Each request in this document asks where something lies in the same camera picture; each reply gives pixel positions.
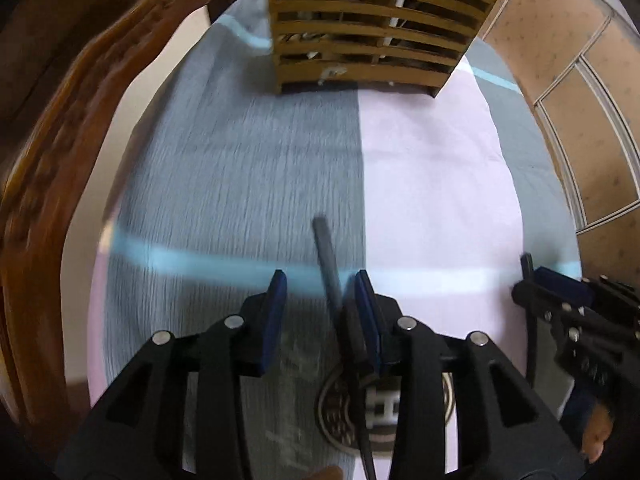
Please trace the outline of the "operator right hand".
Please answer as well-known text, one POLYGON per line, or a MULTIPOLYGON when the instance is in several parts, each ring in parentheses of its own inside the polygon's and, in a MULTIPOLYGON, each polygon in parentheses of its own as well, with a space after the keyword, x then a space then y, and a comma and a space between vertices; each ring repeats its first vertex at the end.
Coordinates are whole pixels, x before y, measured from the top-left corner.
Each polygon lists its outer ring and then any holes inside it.
POLYGON ((608 409, 601 403, 594 404, 582 433, 582 454, 588 463, 593 464, 600 458, 612 430, 613 419, 608 409))

